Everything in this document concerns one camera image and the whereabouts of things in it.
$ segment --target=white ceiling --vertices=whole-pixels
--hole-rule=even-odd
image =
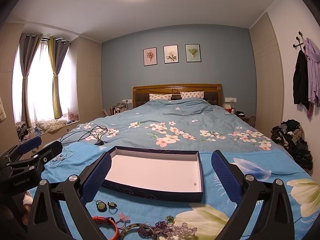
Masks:
[[[180,24],[250,28],[272,1],[20,0],[8,21],[51,25],[104,42],[137,31]]]

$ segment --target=wooden wardrobe door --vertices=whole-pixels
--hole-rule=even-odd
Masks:
[[[284,81],[276,34],[267,13],[249,30],[256,63],[257,114],[255,128],[271,136],[282,122]]]

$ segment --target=blue floral blanket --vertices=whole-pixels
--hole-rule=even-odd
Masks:
[[[86,135],[81,142],[70,143],[97,125],[106,126],[108,132],[104,134],[98,128],[95,131],[97,134]],[[211,166],[211,154],[216,149],[244,174],[252,174],[260,181],[273,182],[276,178],[284,181],[293,211],[295,239],[303,238],[319,214],[320,187],[303,169],[269,138],[223,108],[212,106],[202,99],[150,101],[122,114],[78,125],[73,131],[79,132],[70,133],[70,137],[62,140],[66,149],[73,150],[73,156],[57,166],[47,165],[42,173],[43,178],[50,182],[63,181],[70,174],[79,174],[85,166],[115,145],[200,152],[205,188],[201,203],[149,200],[100,188],[95,200],[86,205],[93,216],[113,216],[117,220],[119,212],[122,212],[130,217],[131,223],[148,222],[154,225],[172,215],[176,225],[186,222],[190,227],[197,227],[198,239],[214,239],[236,207],[229,200]],[[101,139],[108,143],[103,146],[93,145],[96,135],[103,135]],[[174,171],[166,171],[164,167],[164,172],[172,172],[174,179]],[[108,209],[105,213],[99,213],[95,206],[96,200],[113,201],[117,203],[118,210]],[[243,239],[250,235],[261,204],[257,202]],[[64,203],[62,207],[74,238],[81,239],[68,208]],[[106,237],[113,235],[112,230],[102,228],[102,231]],[[136,237],[135,234],[126,236],[128,239]]]

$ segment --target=pink butterfly charm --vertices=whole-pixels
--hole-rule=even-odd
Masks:
[[[125,222],[130,220],[129,216],[124,215],[122,212],[119,213],[119,220]]]

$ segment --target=purple jacket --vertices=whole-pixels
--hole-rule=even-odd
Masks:
[[[320,105],[320,50],[306,38],[306,55],[308,56],[309,102]]]

